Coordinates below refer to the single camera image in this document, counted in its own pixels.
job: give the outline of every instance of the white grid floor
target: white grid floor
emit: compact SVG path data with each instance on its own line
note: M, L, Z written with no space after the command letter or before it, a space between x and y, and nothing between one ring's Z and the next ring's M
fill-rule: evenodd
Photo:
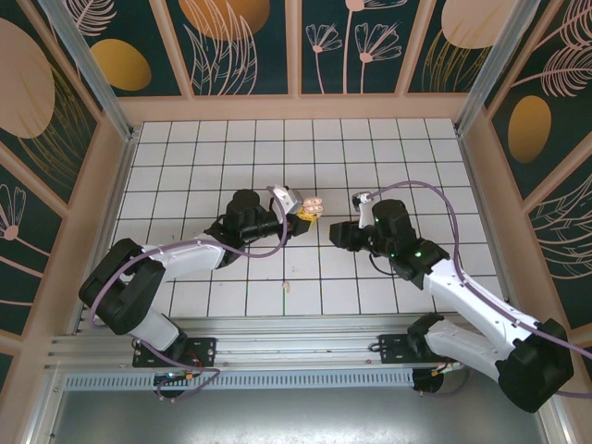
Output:
M350 195L395 181L441 187L458 211L466 271L501 297L475 199L447 119L243 120L147 122L121 205L114 241L167 244L195 237L225 212L232 193L286 184L326 209L310 232L268 259L242 257L214 272L162 286L156 306L173 318L266 315L369 315L450 311L399 278L378 274L367 253L331 245L330 224L356 217ZM432 191L391 191L415 229L452 251L450 218ZM254 243L263 252L278 242ZM377 264L389 271L385 260ZM284 293L282 283L290 291Z

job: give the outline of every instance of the cable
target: cable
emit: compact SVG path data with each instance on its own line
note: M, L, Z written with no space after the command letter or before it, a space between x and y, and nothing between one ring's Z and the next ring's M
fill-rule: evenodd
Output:
M267 190L271 193L273 198L277 200L277 206L279 207L279 212L281 214L281 218L283 221L282 230L281 230L281 238L279 240L279 244L277 245L277 247L275 247L273 250L271 250L267 253L253 254L253 253L242 252L241 250L237 250L236 248L232 248L229 245L224 245L223 243L220 243L215 240L192 239L192 240L184 240L181 242L171 243L171 244L163 246L163 247L154 248L153 250L142 253L142 254L134 257L133 259L130 259L127 263L125 263L122 267L120 267L119 270L116 271L115 274L109 280L106 281L105 285L103 286L101 291L99 291L99 294L97 294L96 298L94 299L94 302L92 303L91 312L90 312L91 323L95 326L94 317L96 315L96 309L99 306L99 304L101 303L101 301L103 300L103 298L105 297L105 295L107 294L107 292L109 291L109 289L119 279L119 277L121 275L123 275L132 266L137 264L138 262L140 262L141 260L143 260L147 257L150 257L152 255L163 254L165 252L170 252L170 251L176 250L178 248L188 247L188 246L192 246L192 245L210 245L213 247L223 248L224 250L227 250L229 252L232 252L232 253L235 253L235 254L238 254L241 256L246 256L246 257L250 257L250 258L260 258L260 259L263 259L265 257L269 257L272 254L277 253L284 246L284 244L286 243L286 239L288 237L288 218L286 216L286 211L284 210L283 205L281 204L278 196L274 192L273 187L267 187ZM220 375L220 369L218 369L218 368L214 368L214 367L201 367L200 368L200 367L195 367L193 365L186 365L186 364L179 363L177 361L173 361L172 359L166 357L163 353L161 353L160 351L155 349L149 343L142 342L142 340L139 338L135 338L135 339L137 341L140 341L144 345L144 347L146 347L152 354L154 354L155 356L157 356L158 358L160 358L164 362L171 364L175 367L184 368L185 370L189 370L189 371L214 372L214 374L212 376L208 377L197 388L194 388L192 390L186 390L182 395L177 396L177 398L175 398L175 400L182 401L184 399L189 398L190 396L193 396L193 395L199 393L200 391L202 391L202 389L205 386L210 384L212 381L214 381L214 379L216 379ZM164 385L164 383L161 381L161 383L158 384L158 386L156 387L156 393L158 394L158 396L161 399L164 399L164 397L162 396L161 391L160 391L160 388L162 388L163 385Z
M462 279L464 274L463 274L463 268L461 267L461 255L460 255L460 251L459 251L461 243L460 243L460 235L459 235L458 217L456 216L456 212L454 211L454 208L452 207L452 203L450 203L450 200L446 197L446 195L442 191L440 191L437 187L430 185L429 183L422 182L420 180L405 180L402 182L393 183L392 185L389 185L386 188L372 192L368 195L368 198L372 199L374 197L381 195L384 192L394 190L395 188L407 187L410 185L416 185L416 186L419 186L422 188L428 188L429 190L435 192L444 201L444 204L446 204L446 207L448 208L448 211L450 213L450 217L452 219L452 236L454 238L454 252L452 255L452 262L454 263L454 269L456 271L456 275L460 279ZM506 319L513 322L516 326L521 327L521 328L525 329L526 331L528 331L534 335L537 335L543 339L546 339L546 340L553 342L557 345L565 347L566 349L577 352L589 360L592 360L592 353L591 352L586 351L583 348L578 347L576 345L570 344L569 342L567 342L565 340L555 338L555 337L553 337L543 331L540 331L536 328L532 328L527 324L524 324L523 322L520 321L520 319L513 316L512 314L507 313L504 309L502 309L501 307L497 306L495 303L490 301L478 289L473 287L470 282L468 282L466 280L462 280L462 284L469 291L471 291L479 300L481 300L483 303L485 303L489 308L493 309L494 311L496 311L500 315L504 316ZM560 392L560 393L563 393L562 396L568 396L567 394L570 392ZM584 399L592 398L592 393L571 393L571 394L578 395L578 396L576 396L577 398L580 398L580 397L584 398Z
M386 271L382 271L380 268L378 268L378 266L374 262L374 257L372 257L372 254L371 253L368 254L368 258L370 259L370 264L372 264L372 266L374 267L374 269L378 273L382 273L383 275L387 275L387 276L391 276L391 277L397 276L397 273L387 273Z

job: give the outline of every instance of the white tile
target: white tile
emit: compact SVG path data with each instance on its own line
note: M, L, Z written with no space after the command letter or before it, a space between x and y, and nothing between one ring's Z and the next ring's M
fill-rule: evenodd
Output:
M187 194L187 191L160 191L156 195L153 218L184 217Z
M127 191L156 191L160 180L160 166L136 166L131 169Z
M167 142L170 122L144 122L140 143Z
M435 163L409 163L407 164L409 180L421 180L435 187L440 186L440 178Z
M253 188L260 190L268 186L284 184L283 165L256 165L253 171Z
M190 191L185 217L218 217L219 191Z
M462 162L438 163L440 180L444 187L469 187L469 177Z
M345 165L320 164L315 167L316 188L347 188Z
M350 196L347 190L326 189L318 190L318 196L323 199L323 217L349 216Z
M455 139L433 139L431 143L437 161L463 161L461 148Z
M487 242L479 215L458 215L461 242Z
M315 187L315 166L313 164L286 165L284 182L294 190Z
M212 282L208 316L244 316L246 282Z
M189 189L191 166L165 166L158 184L159 191L183 191Z
M404 162L401 141L372 141L377 162Z
M402 139L427 139L426 124L422 118L398 118Z
M284 125L287 141L311 141L313 139L312 120L286 120Z
M355 279L323 280L323 315L357 315L360 313L358 286Z
M358 273L358 277L390 279L390 277L388 277L387 275L383 275L382 273L379 273L375 270L368 256L368 252L358 252L355 254L355 266L356 271ZM374 263L380 270L384 271L385 273L394 273L394 271L392 271L390 268L389 259L387 259L386 257L375 257Z
M434 154L428 140L401 141L405 162L434 162Z
M473 196L473 190L469 187L444 189L444 194L450 200L454 211L457 213L477 213L477 204Z
M355 278L353 253L337 247L320 248L321 278Z
M434 243L453 243L452 227L448 215L418 216L419 228L422 238Z
M194 166L191 174L191 190L219 190L222 166Z
M415 205L413 204L413 197L409 188L396 188L382 193L382 200L395 199L402 201L407 208L409 214L415 214Z
M446 205L440 197L427 188L412 188L415 211L418 215L446 215Z
M460 245L462 267L471 276L495 275L491 252L486 243L462 243Z
M287 164L312 164L315 161L313 142L286 142L285 156Z
M434 300L427 291L421 291L407 280L395 279L395 292L399 313L427 313L434 311Z
M474 280L478 284L481 284L486 290L489 290L489 292L493 293L501 300L504 300L500 282L496 276L477 276L474 277Z
M341 131L344 140L370 139L370 126L367 118L346 118L341 120Z
M377 188L376 164L347 164L348 188Z
M283 278L284 258L282 252L265 258L249 259L249 280L282 280Z
M392 279L359 279L358 289L363 315L397 313Z
M372 141L343 141L346 162L374 163Z
M322 216L318 219L318 239L319 245L332 246L333 243L329 239L330 227L333 224L349 221L349 216Z
M251 165L227 165L222 172L222 190L250 190L253 187Z
M223 142L226 140L226 121L201 122L197 142Z
M136 158L133 161L135 167L160 167L165 158L166 143L140 143Z
M150 225L148 244L157 246L179 242L182 230L183 219L155 219Z
M281 281L249 282L247 316L281 316L283 307L284 289Z
M225 165L252 164L254 142L227 142L224 154Z
M313 120L313 130L316 141L341 140L341 123L338 119Z
M170 307L170 316L207 316L209 295L209 282L176 282L173 303Z
M295 247L284 251L285 277L290 279L318 279L318 248Z
M449 118L427 118L425 120L430 139L456 139L456 133Z
M321 287L318 280L292 280L286 292L286 315L320 315Z
M283 120L257 120L257 141L283 141L284 121Z
M212 226L214 223L215 218L206 218L206 219L185 219L185 225L183 226L183 237L184 241L189 239L196 238L200 234L203 234L204 231Z
M255 140L254 120L232 120L228 123L227 141L250 142Z
M151 218L155 198L155 192L126 192L119 217L122 219Z
M173 122L169 142L196 142L200 122Z
M350 195L350 214L354 218L360 217L360 212L356 211L355 207L353 206L352 196L359 192L377 192L378 188L371 188L371 187L363 187L363 188L348 188L348 194Z
M314 161L317 164L343 163L343 141L314 141Z
M249 259L239 257L232 264L212 271L212 280L247 280Z
M193 165L195 143L169 143L166 146L165 165Z
M150 219L119 220L115 233L115 241L132 239L139 245L144 245L148 239Z
M313 222L304 234L296 236L288 241L290 247L314 247L318 245L318 222Z
M255 142L255 164L283 164L284 142Z
M372 139L399 139L396 118L371 118Z
M199 142L195 153L195 165L222 165L224 162L224 142Z
M151 308L154 308L157 313L169 316L170 301L173 298L173 283L163 282L158 287L154 296Z
M376 164L378 184L381 188L409 180L405 164Z

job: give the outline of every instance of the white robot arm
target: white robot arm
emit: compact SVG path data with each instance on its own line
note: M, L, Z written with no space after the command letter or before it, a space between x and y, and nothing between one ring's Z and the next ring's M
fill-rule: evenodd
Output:
M434 242L418 238L401 201L375 203L370 193L352 196L358 221L341 222L330 228L330 239L349 251L367 250L374 257L388 258L400 278L452 306L481 334L457 327L440 314L426 314L408 329L408 341L420 356L430 354L463 363L497 381L508 398L528 412L538 410L574 375L567 349L531 334L517 324L539 329L559 339L565 330L553 319L544 324L501 301L467 274L457 276L447 252ZM508 320L479 299L516 318Z
M230 265L239 255L224 246L244 251L253 241L272 235L281 237L284 224L287 224L286 241L300 236L323 212L322 200L317 197L303 199L297 191L278 185L273 193L277 199L264 209L255 191L237 191L226 213L189 246L170 249L140 246L130 239L120 240L84 282L80 298L92 306L105 283L122 265L144 252L160 250L130 269L133 278L129 283L118 279L99 302L96 313L116 334L130 334L177 361L184 353L187 337L153 308L159 286L190 272ZM287 220L283 220L279 205ZM214 245L200 241L211 241Z

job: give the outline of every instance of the leaf illustration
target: leaf illustration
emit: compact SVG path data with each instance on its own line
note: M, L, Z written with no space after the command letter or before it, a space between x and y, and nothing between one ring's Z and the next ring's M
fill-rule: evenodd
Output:
M113 0L65 0L76 28L82 35L98 37L117 12Z
M592 80L592 46L556 51L538 77L546 95L575 97Z
M201 6L189 0L187 5L193 23L202 30L193 32L185 26L193 47L191 83L196 92L250 94L257 80L257 54L249 24L237 17L228 2L227 14L222 14L213 0L204 0Z
M592 44L592 0L571 0L560 27L561 39L572 49Z

